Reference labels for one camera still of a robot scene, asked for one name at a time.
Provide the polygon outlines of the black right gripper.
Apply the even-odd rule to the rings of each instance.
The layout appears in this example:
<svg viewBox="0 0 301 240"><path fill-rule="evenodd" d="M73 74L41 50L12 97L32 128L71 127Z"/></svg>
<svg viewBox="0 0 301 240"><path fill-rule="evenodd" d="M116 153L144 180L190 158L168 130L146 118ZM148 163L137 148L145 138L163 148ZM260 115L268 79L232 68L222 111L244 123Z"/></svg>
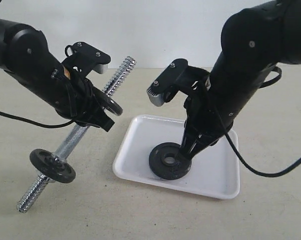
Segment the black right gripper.
<svg viewBox="0 0 301 240"><path fill-rule="evenodd" d="M198 84L194 95L185 101L187 118L175 156L177 160L192 160L207 147L215 145L224 135L224 130L229 131L233 127L234 120L230 117L223 119L224 115L220 110L215 110L213 103L213 97L202 84Z"/></svg>

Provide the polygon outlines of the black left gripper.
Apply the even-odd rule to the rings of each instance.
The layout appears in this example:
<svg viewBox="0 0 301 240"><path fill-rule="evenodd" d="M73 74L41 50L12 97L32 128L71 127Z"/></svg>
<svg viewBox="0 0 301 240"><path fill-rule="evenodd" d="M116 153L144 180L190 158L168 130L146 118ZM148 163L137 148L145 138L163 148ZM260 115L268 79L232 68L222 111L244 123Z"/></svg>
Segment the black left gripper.
<svg viewBox="0 0 301 240"><path fill-rule="evenodd" d="M63 128L72 123L82 127L91 126L109 132L115 122L106 114L105 110L94 95L94 85L86 78L76 74L70 78L64 74L56 74L53 78L56 84L65 90L65 102L58 99L56 113L67 122L54 124L54 128Z"/></svg>

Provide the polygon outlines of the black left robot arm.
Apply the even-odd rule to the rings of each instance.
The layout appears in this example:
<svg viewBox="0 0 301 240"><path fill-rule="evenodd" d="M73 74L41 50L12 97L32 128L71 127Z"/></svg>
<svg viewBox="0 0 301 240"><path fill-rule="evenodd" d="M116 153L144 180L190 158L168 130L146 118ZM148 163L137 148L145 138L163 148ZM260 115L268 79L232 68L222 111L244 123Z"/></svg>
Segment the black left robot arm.
<svg viewBox="0 0 301 240"><path fill-rule="evenodd" d="M50 53L44 33L34 27L0 18L0 69L31 91L70 123L108 132L123 109L87 78L103 73L111 62L105 52L86 42L67 45L63 61Z"/></svg>

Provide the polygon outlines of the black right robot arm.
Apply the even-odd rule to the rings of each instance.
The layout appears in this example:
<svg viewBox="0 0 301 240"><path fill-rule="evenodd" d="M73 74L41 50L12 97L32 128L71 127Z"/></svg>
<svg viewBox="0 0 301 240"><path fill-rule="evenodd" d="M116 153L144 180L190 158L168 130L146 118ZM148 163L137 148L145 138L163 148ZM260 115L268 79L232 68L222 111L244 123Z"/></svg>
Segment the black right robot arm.
<svg viewBox="0 0 301 240"><path fill-rule="evenodd" d="M178 159L191 160L220 139L277 64L301 65L301 0L242 9L227 19L220 42L216 63L186 105Z"/></svg>

